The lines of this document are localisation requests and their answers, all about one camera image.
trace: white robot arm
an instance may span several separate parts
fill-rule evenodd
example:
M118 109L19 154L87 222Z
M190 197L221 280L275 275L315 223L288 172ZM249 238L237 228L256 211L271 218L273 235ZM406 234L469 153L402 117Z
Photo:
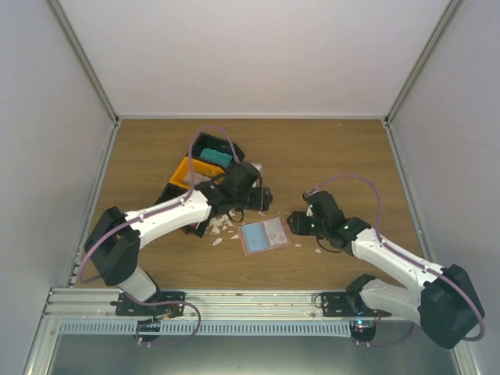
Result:
M123 229L93 251L91 261L106 285L117 285L136 300L150 302L159 295L159 288L138 266L139 251L173 230L227 214L231 209L267 210L273 196L269 188L256 186L257 181L262 182L261 170L260 165L240 162L220 184L204 181L191 192L138 211L121 213L117 207L107 209L84 249L89 252L100 238L122 225Z
M305 200L307 211L294 211L287 218L292 233L327 240L334 248L372 263L404 286L386 284L370 275L359 277L346 288L355 315L380 310L400 316L419 324L438 345L453 348L478 319L464 297L439 277L442 275L458 286L484 317L464 269L428 262L381 237L363 220L346 219L327 191L305 196Z

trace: teal sponge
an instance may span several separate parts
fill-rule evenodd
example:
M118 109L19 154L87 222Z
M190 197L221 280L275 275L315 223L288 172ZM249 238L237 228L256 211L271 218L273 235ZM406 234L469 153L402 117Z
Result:
M223 168L226 168L227 166L229 166L229 163L231 163L231 160L233 160L233 156L224 152L212 150L211 148L205 148L200 154L199 159L203 159L206 162L214 163L222 166Z

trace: black mounting bracket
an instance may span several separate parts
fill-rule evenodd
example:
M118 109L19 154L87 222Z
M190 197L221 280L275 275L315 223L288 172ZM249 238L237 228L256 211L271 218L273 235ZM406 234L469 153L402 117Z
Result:
M347 300L347 293L344 291L325 291L320 294L321 309L326 318L341 318L346 316L363 316L374 318L378 316L375 310L367 309L361 314L356 312ZM381 311L382 317L391 316L389 312Z
M167 302L167 301L185 301L186 294L182 291L160 291L147 302ZM111 302L111 305L116 306L116 316L162 316L167 315L169 318L183 316L184 306L179 305L160 305L160 306L143 306L130 300L125 293L120 293L118 301Z

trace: vent grille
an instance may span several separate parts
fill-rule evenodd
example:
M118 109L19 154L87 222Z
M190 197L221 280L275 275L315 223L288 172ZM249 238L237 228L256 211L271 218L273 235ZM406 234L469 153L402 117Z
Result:
M154 335L186 335L196 327L196 322L164 320ZM59 328L60 334L134 334L136 320L66 320ZM255 322L255 321L205 321L198 332L205 336L338 336L349 337L349 322Z

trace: metal frame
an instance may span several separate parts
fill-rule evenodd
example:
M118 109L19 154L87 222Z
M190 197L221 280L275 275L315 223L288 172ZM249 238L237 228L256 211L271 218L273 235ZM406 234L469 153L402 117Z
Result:
M106 170L108 169L109 159L113 152L113 146L115 145L116 135L118 134L118 129L120 128L121 121L119 121L115 126L110 127L108 141L105 144L104 152L102 153L100 167L98 168L97 175L95 177L94 186L92 187L91 194L87 201L87 207L85 208L85 217L83 222L82 231L80 234L80 239L78 240L77 250L70 264L69 271L67 274L66 287L72 287L76 282L76 272L78 271L78 266L80 265L80 258L82 251L84 249L84 243L90 229L92 217L94 215L95 207L99 199L99 193L101 192L102 183L104 182L104 177L106 175Z
M462 3L463 0L448 1L448 4L446 5L444 12L441 14L441 17L437 21L436 26L432 31L432 34L429 36L429 39L427 39L427 43L424 45L422 52L420 53L418 59L416 60L415 65L410 70L408 78L406 78L403 87L399 91L394 104L392 105L391 109L389 110L389 113L387 114L386 121L389 126L391 125L392 120L395 118L399 108L401 108L401 104L404 102L406 95L411 90L413 84L416 81L416 78L420 75L420 72L424 68L426 62L429 60L430 55L435 50L436 46L438 45L438 42L441 40L441 37L445 33L446 29L453 20L456 12L458 11Z
M40 321L37 334L35 336L27 364L23 373L25 374L46 374L49 371L50 363L53 353L57 347L58 337L61 334L61 327L67 325L65 323L70 321L88 321L88 322L126 322L130 321L130 317L123 318L115 316L114 307L109 303L117 300L120 293L117 289L75 289L68 288L73 285L74 273L77 270L80 261L80 254L82 244L87 237L88 229L91 223L91 218L98 201L99 192L105 176L105 172L109 163L109 158L113 150L113 145L116 140L118 126L120 125L120 117L116 114L104 88L101 85L94 69L87 55L85 54L81 43L64 13L62 6L58 0L45 0L49 8L52 10L54 17L62 28L68 42L73 48L73 51L80 61L82 68L86 72L90 82L94 86L97 95L102 101L106 112L114 123L114 127L109 134L109 140L105 147L102 158L102 165L98 171L95 179L95 185L92 189L91 196L86 208L86 219L84 228L80 236L77 254L75 256L75 263L71 275L68 278L66 288L53 289L48 296L48 301ZM391 146L392 153L395 157L395 164L401 178L405 197L409 204L410 213L416 228L417 237L420 246L423 250L424 256L433 260L432 251L427 243L427 236L421 220L418 206L413 195L411 184L405 171L404 162L398 150L397 141L391 131L391 121L395 118L401 104L404 102L406 95L413 86L420 71L425 66L425 63L430 57L430 54L435 49L441 36L450 24L453 16L456 14L459 6L463 0L450 0L445 7L441 18L439 19L432 35L429 37L423 51L420 53L414 67L412 68L407 80L405 81L398 97L396 98L391 110L383 121L384 128L387 132L387 138ZM256 115L238 115L238 118L317 118L317 119L337 119L337 118L353 118L353 119L377 119L381 120L378 116L290 116L290 115L275 115L275 116L256 116ZM190 115L177 115L177 116L123 116L123 119L142 119L142 118L235 118L235 116L190 116ZM223 290L186 290L187 301L195 303L202 311L203 319L212 322L215 325L225 322L238 322L245 325L245 322L287 322L290 324L296 322L302 323L326 323L326 324L342 324L348 322L354 317L343 318L323 318L321 310L314 306L313 296L320 291L223 291ZM178 322L192 323L196 317L193 316L194 311L185 307L184 317L177 318ZM80 333L85 334L86 328L81 328ZM455 357L457 360L458 370L464 375L478 374L475 358L467 343L460 343L455 348Z
M201 311L201 335L335 336L350 337L349 324L357 316L325 318L314 298L322 291L284 290L184 290L186 301ZM116 316L120 289L54 288L49 292L25 375L46 375L60 334L123 334L137 329L139 316ZM398 317L385 320L403 321ZM154 334L186 334L195 325L196 313L188 306L184 315L162 322Z
M104 106L106 112L108 113L109 118L111 119L111 121L117 124L119 120L118 115L116 114L116 111L113 108L113 105L111 104L108 95L105 93L101 81L98 79L97 74L95 74L94 68L92 67L91 62L89 61L87 55L85 54L84 48L82 47L80 41L78 40L78 37L75 34L75 31L71 26L68 17L64 13L64 9L59 3L59 0L45 0L45 1L47 2L50 10L52 10L55 20L61 27L62 32L64 33L68 42L70 43L70 46L73 49L73 52L75 53L75 56L77 57L78 61L80 61L80 64L84 69L84 72L87 74L88 79L92 83L92 86L94 86L95 92L101 99L101 103Z
M172 114L172 115L123 115L121 120L382 120L384 117L380 115L367 116L337 116L337 115L301 115L301 114L245 114L245 113L220 113L210 115L195 115L189 113Z

